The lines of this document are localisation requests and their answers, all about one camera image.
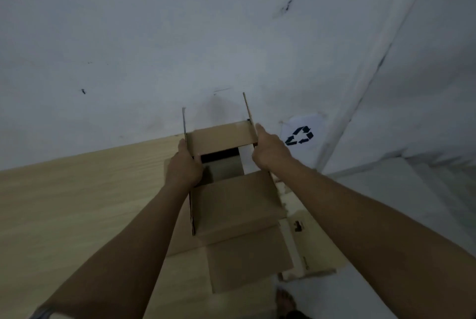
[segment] paper with recycling symbol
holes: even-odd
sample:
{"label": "paper with recycling symbol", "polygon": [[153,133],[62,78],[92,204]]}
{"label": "paper with recycling symbol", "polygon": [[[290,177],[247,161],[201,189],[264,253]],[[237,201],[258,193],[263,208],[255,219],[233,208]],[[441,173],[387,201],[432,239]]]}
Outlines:
{"label": "paper with recycling symbol", "polygon": [[308,166],[317,159],[317,146],[322,144],[324,117],[320,114],[291,117],[281,125],[279,138],[286,144],[294,158]]}

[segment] wall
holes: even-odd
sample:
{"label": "wall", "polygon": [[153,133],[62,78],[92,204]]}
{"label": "wall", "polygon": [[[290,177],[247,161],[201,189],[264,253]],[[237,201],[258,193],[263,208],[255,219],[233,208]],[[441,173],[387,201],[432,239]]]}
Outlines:
{"label": "wall", "polygon": [[0,169],[178,134],[183,106],[229,120],[224,90],[272,132],[334,122],[399,8],[289,1],[0,0]]}
{"label": "wall", "polygon": [[325,172],[476,156],[476,0],[416,0]]}

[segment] person's left hand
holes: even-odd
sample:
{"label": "person's left hand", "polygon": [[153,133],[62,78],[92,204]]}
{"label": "person's left hand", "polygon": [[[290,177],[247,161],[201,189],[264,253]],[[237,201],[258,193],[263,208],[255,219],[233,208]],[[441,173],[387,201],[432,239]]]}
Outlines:
{"label": "person's left hand", "polygon": [[187,150],[187,143],[184,139],[178,143],[178,152],[170,160],[166,184],[187,185],[194,187],[202,178],[203,166],[199,155],[194,158]]}

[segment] wooden board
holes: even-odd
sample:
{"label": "wooden board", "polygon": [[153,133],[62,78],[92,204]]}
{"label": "wooden board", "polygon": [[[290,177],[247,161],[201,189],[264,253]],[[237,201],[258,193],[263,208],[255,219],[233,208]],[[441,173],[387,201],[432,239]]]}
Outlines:
{"label": "wooden board", "polygon": [[[23,319],[163,185],[183,135],[0,172],[0,317]],[[203,248],[166,258],[146,318],[271,310],[271,280],[211,294]]]}

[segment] recycling sign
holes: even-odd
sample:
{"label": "recycling sign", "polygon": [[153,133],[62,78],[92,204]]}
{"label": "recycling sign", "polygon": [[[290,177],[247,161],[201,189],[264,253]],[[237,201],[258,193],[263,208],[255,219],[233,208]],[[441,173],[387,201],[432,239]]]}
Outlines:
{"label": "recycling sign", "polygon": [[303,144],[309,140],[311,140],[314,135],[311,132],[311,129],[307,126],[302,126],[296,128],[291,136],[284,142],[287,146]]}

